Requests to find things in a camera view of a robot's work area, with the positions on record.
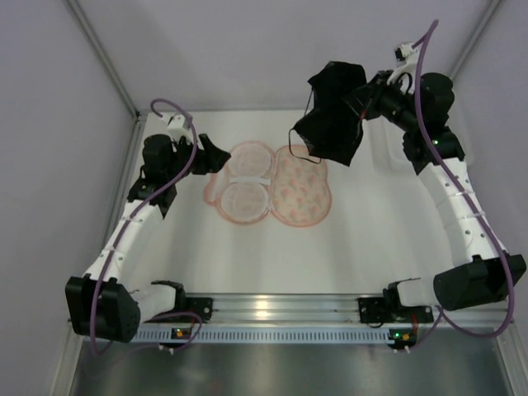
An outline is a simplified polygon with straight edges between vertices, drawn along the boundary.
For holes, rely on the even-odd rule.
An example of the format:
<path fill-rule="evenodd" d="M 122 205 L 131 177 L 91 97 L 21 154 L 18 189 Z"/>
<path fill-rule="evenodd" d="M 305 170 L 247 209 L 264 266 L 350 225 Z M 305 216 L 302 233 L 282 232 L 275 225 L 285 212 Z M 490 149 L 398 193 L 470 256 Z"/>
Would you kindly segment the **black bra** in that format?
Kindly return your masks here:
<path fill-rule="evenodd" d="M 351 164 L 362 140 L 360 111 L 346 98 L 366 84 L 365 70 L 359 64 L 331 61 L 308 83 L 313 94 L 313 108 L 293 126 L 311 157 L 326 159 L 344 166 Z"/>

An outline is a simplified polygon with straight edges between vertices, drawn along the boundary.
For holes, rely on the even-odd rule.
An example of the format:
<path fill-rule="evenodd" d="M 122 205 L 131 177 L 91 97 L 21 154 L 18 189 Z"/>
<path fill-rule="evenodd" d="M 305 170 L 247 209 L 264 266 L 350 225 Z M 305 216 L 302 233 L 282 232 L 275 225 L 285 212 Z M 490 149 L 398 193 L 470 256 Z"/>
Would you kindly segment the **peach floral mesh laundry bag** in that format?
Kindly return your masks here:
<path fill-rule="evenodd" d="M 301 144 L 272 150 L 259 141 L 233 147 L 204 189 L 204 201 L 226 220 L 254 224 L 267 215 L 296 228 L 323 221 L 332 207 L 328 167 Z"/>

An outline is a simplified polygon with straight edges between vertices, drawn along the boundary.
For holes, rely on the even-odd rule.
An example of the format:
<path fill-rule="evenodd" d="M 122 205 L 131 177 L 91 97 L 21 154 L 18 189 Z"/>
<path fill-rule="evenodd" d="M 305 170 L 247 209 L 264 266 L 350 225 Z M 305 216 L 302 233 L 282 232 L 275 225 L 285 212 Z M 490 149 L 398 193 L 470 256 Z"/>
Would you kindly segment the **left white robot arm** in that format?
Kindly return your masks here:
<path fill-rule="evenodd" d="M 154 230 L 165 220 L 184 177 L 215 174 L 231 158 L 206 134 L 174 139 L 155 134 L 144 141 L 143 165 L 126 198 L 124 212 L 106 246 L 82 276 L 65 286 L 70 321 L 81 336 L 130 342 L 139 325 L 182 314 L 182 284 L 155 280 L 130 291 L 126 282 L 139 264 Z"/>

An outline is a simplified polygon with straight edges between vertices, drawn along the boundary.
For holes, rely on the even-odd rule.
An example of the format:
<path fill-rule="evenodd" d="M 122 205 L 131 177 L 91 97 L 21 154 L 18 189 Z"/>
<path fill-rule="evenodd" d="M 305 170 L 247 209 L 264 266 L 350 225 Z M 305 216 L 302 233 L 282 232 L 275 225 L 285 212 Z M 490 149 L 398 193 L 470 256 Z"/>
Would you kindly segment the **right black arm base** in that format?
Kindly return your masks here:
<path fill-rule="evenodd" d="M 402 317 L 387 304 L 383 297 L 363 297 L 357 300 L 360 321 L 368 325 L 396 323 Z"/>

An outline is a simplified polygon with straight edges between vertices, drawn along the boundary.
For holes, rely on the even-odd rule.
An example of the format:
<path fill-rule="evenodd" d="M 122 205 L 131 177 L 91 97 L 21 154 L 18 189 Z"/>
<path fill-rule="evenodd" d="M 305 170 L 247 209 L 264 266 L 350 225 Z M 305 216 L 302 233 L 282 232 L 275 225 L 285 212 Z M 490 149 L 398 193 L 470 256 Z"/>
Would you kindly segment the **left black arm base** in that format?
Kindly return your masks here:
<path fill-rule="evenodd" d="M 214 299 L 211 297 L 191 297 L 179 298 L 176 302 L 177 312 L 192 312 L 197 314 L 204 323 L 209 322 L 214 307 Z"/>

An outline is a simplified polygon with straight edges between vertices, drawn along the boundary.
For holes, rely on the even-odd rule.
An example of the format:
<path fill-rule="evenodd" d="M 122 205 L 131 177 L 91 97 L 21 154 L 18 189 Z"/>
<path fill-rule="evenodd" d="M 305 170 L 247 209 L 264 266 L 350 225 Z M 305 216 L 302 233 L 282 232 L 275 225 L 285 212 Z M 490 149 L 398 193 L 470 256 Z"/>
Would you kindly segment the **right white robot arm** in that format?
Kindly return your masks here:
<path fill-rule="evenodd" d="M 493 234 L 469 180 L 464 150 L 447 125 L 455 101 L 452 81 L 426 73 L 415 99 L 389 76 L 382 71 L 372 80 L 354 78 L 343 100 L 360 119 L 383 117 L 403 131 L 403 152 L 434 202 L 451 264 L 433 275 L 396 281 L 385 294 L 405 308 L 439 305 L 447 311 L 513 302 L 526 262 Z"/>

